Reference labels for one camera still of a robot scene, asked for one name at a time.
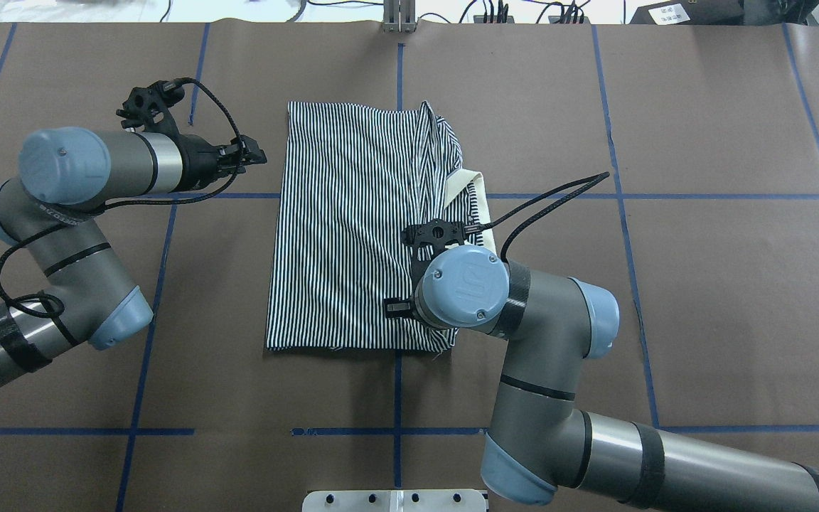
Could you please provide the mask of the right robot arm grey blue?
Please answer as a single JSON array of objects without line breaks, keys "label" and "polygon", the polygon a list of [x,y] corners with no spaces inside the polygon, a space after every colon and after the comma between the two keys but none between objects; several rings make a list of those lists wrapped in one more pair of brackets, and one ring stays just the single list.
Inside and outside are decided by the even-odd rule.
[{"label": "right robot arm grey blue", "polygon": [[412,253],[412,295],[390,318],[507,341],[481,478],[545,506],[560,487],[640,510],[819,511],[819,469],[579,410],[583,363],[608,353],[620,311],[607,289],[501,262],[487,247]]}]

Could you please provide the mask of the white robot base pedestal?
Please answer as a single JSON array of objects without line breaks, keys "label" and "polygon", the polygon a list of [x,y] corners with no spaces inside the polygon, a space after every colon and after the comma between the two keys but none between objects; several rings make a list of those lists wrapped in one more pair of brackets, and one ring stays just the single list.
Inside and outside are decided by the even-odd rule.
[{"label": "white robot base pedestal", "polygon": [[488,511],[488,493],[477,489],[375,489],[312,491],[302,511]]}]

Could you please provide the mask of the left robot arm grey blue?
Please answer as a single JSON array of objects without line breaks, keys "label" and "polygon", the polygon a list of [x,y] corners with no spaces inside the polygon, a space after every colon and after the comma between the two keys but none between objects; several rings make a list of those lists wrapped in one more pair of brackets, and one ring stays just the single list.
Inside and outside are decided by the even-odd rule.
[{"label": "left robot arm grey blue", "polygon": [[83,343],[117,346],[153,320],[98,216],[191,203],[189,191],[266,162],[246,135],[218,145],[132,129],[58,127],[26,137],[17,176],[0,185],[0,389]]}]

